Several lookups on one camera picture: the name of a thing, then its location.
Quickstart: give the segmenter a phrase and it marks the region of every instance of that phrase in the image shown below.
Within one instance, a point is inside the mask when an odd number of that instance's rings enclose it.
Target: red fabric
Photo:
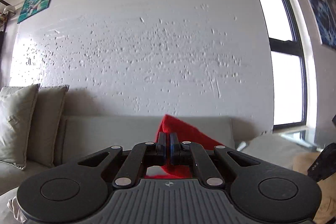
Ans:
[[[206,150],[213,150],[214,146],[222,145],[221,143],[200,132],[196,127],[193,127],[192,125],[167,114],[162,119],[159,130],[156,134],[155,142],[158,141],[159,132],[164,132],[165,134],[176,132],[179,142],[196,142],[203,145],[204,149]],[[170,179],[191,177],[188,166],[173,166],[168,163],[167,165],[163,166],[162,169],[169,175],[167,175],[167,177],[160,176],[160,178]]]

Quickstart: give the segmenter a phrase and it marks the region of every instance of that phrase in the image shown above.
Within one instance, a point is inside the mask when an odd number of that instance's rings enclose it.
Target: couch backrest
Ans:
[[[214,140],[234,148],[228,117],[179,117]],[[131,150],[154,141],[162,117],[63,117],[55,145],[55,165],[92,154],[112,145]]]

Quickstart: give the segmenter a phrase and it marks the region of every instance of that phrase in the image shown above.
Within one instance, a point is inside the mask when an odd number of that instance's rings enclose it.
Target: window pane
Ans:
[[[301,60],[271,52],[274,80],[274,124],[302,121]]]
[[[260,0],[260,3],[266,21],[268,36],[279,40],[293,41],[282,0]]]

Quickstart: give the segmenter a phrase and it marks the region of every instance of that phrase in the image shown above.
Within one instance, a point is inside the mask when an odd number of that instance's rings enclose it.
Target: white wall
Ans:
[[[314,54],[317,81],[317,121],[318,131],[336,134],[331,122],[336,115],[336,51],[321,45],[320,35],[308,0],[298,0],[308,28]]]
[[[69,84],[70,115],[229,115],[245,136],[273,126],[259,0],[52,0],[15,39],[10,84],[37,82]]]

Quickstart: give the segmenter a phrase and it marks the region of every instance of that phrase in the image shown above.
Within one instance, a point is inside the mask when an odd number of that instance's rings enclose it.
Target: crosshair logo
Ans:
[[[166,185],[166,186],[168,186],[168,187],[170,187],[170,186],[173,186],[173,185],[174,185],[174,183],[173,183],[173,182],[171,182],[171,181],[168,181],[168,182],[166,182],[166,183],[165,183],[165,185]]]

